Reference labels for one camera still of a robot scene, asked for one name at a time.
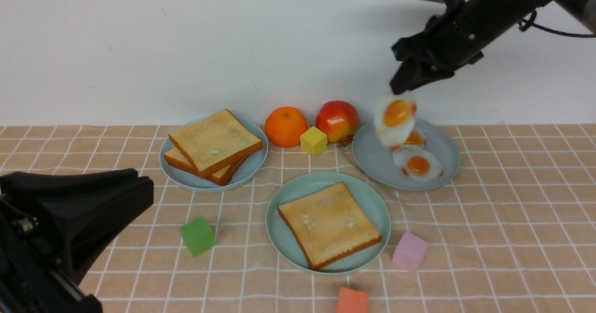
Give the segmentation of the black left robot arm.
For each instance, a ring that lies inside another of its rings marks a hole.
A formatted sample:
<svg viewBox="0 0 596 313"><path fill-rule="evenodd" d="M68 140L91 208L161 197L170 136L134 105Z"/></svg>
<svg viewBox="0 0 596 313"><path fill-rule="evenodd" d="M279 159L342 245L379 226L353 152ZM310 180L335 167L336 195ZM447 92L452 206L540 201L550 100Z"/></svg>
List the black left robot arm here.
<svg viewBox="0 0 596 313"><path fill-rule="evenodd" d="M13 171L1 184L1 311L102 313L79 286L107 246L151 207L135 169L80 175Z"/></svg>

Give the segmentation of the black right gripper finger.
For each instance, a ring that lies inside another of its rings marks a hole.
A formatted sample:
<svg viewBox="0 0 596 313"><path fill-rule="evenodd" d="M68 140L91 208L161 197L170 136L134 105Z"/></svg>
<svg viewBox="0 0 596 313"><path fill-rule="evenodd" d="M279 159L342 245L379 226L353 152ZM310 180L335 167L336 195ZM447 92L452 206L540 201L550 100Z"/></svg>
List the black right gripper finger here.
<svg viewBox="0 0 596 313"><path fill-rule="evenodd" d="M402 61L389 82L394 95L401 95L406 91L414 91L425 84L426 78L419 61Z"/></svg>
<svg viewBox="0 0 596 313"><path fill-rule="evenodd" d="M451 79L455 75L454 71L439 69L439 68L424 68L416 71L416 74L411 81L409 90L414 91L418 88L424 87L432 82Z"/></svg>

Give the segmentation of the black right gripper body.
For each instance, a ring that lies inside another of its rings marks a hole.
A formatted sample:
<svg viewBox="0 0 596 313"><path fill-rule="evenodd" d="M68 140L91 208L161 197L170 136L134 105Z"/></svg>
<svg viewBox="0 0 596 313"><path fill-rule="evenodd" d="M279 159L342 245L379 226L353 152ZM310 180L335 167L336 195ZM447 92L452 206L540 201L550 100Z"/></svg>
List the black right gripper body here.
<svg viewBox="0 0 596 313"><path fill-rule="evenodd" d="M423 31L393 46L400 62L456 71L483 58L482 50L550 0L444 0L446 10Z"/></svg>

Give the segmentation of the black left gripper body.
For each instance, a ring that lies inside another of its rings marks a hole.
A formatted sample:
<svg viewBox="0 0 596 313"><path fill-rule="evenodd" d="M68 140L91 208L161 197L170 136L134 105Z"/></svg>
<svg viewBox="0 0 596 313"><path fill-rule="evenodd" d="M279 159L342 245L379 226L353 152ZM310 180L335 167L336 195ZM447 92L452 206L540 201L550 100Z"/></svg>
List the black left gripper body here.
<svg viewBox="0 0 596 313"><path fill-rule="evenodd" d="M155 184L135 169L80 175L13 171L1 177L9 224L30 249L80 284L91 266L154 203Z"/></svg>

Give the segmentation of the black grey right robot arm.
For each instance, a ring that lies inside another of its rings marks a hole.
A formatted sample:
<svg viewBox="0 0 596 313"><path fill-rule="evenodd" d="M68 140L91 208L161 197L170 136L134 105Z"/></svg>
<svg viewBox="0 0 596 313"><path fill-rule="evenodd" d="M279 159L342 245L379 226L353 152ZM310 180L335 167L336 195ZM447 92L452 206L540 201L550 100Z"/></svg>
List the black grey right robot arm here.
<svg viewBox="0 0 596 313"><path fill-rule="evenodd" d="M426 0L446 6L423 31L398 39L392 46L400 62L389 85L400 95L449 79L483 58L483 49L514 25L524 32L535 27L537 9L557 3L595 36L595 0Z"/></svg>

